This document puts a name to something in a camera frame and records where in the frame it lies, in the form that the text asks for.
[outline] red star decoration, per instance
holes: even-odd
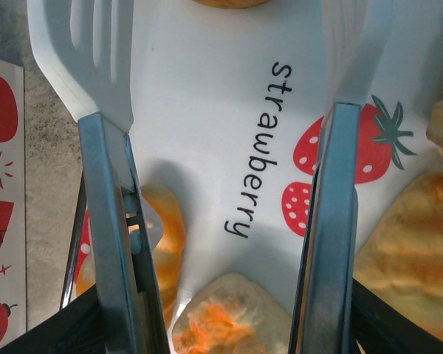
[[[9,266],[5,267],[3,264],[1,265],[1,270],[0,273],[3,273],[3,275],[6,275],[5,273],[7,272],[8,268],[11,267],[12,265],[10,264]]]

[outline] strawberry text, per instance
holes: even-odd
[[[261,173],[268,167],[276,166],[278,163],[269,158],[269,141],[274,138],[272,133],[278,126],[279,119],[276,114],[282,112],[284,100],[282,97],[286,92],[292,89],[287,86],[287,78],[292,74],[292,68],[289,65],[275,63],[271,69],[272,76],[284,79],[282,84],[270,84],[267,86],[268,95],[264,98],[271,103],[272,113],[264,112],[258,119],[258,132],[254,137],[253,154],[249,157],[248,167],[250,172],[243,179],[243,186],[246,188],[240,193],[243,205],[236,208],[239,213],[239,220],[236,222],[225,221],[224,230],[230,234],[248,238],[247,230],[251,227],[254,220],[255,208],[258,206],[258,191],[262,185]]]

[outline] strawberry leaves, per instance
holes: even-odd
[[[402,162],[400,161],[399,152],[406,156],[416,155],[413,151],[407,149],[400,141],[402,136],[413,136],[412,131],[400,131],[399,127],[402,124],[404,118],[404,109],[400,102],[397,103],[393,116],[389,114],[387,108],[382,101],[372,95],[372,100],[376,108],[379,110],[379,114],[374,115],[374,121],[380,130],[380,135],[374,137],[373,142],[379,144],[389,144],[392,146],[392,162],[400,170],[404,169]]]

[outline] gray countertop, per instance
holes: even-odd
[[[28,329],[58,311],[79,182],[77,125],[33,60],[25,0],[0,0],[0,59],[24,67]]]

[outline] metal tongs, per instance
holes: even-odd
[[[320,135],[289,354],[349,354],[360,111],[391,26],[391,1],[323,0],[330,109]]]

